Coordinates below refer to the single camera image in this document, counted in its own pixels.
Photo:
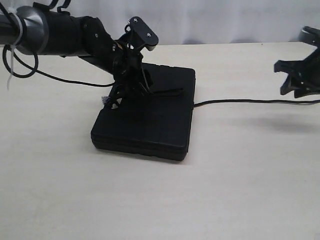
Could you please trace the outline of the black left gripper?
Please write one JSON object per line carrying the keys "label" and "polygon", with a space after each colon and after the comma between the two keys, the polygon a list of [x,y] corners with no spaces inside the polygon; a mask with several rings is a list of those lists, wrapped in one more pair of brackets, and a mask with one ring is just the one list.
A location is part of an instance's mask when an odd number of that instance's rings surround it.
{"label": "black left gripper", "polygon": [[46,26],[47,55],[79,57],[113,75],[116,84],[112,87],[112,119],[148,117],[153,81],[143,67],[141,50],[153,51],[159,38],[142,18],[130,18],[118,39],[111,37],[97,17],[49,11]]}

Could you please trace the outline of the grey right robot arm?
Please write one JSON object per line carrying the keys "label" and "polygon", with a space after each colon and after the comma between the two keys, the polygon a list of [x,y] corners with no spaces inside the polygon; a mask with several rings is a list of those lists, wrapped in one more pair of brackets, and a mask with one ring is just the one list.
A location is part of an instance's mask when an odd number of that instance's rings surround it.
{"label": "grey right robot arm", "polygon": [[320,30],[304,26],[298,41],[316,49],[302,60],[278,60],[273,65],[275,73],[287,74],[280,94],[284,96],[293,92],[296,99],[320,94]]}

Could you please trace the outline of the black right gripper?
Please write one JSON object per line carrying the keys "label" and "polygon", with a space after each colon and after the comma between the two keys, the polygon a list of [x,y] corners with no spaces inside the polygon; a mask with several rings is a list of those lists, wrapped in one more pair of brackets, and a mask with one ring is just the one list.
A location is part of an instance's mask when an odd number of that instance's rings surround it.
{"label": "black right gripper", "polygon": [[274,73],[287,73],[280,87],[282,96],[293,92],[294,98],[320,94],[320,49],[317,48],[304,60],[278,60],[273,65]]}

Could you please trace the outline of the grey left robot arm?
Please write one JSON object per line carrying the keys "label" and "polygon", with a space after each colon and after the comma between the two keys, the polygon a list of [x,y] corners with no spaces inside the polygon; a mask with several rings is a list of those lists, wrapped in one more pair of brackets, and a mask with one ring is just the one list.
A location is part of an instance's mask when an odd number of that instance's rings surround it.
{"label": "grey left robot arm", "polygon": [[2,9],[2,60],[12,76],[16,73],[7,56],[17,59],[17,52],[34,57],[30,73],[20,74],[19,78],[29,78],[39,71],[39,56],[78,57],[113,76],[112,91],[102,98],[107,108],[118,108],[126,97],[154,95],[151,76],[143,67],[142,50],[152,51],[159,38],[140,17],[132,17],[124,34],[114,39],[99,18],[72,16],[66,5],[53,11],[55,5],[36,2],[16,12]]}

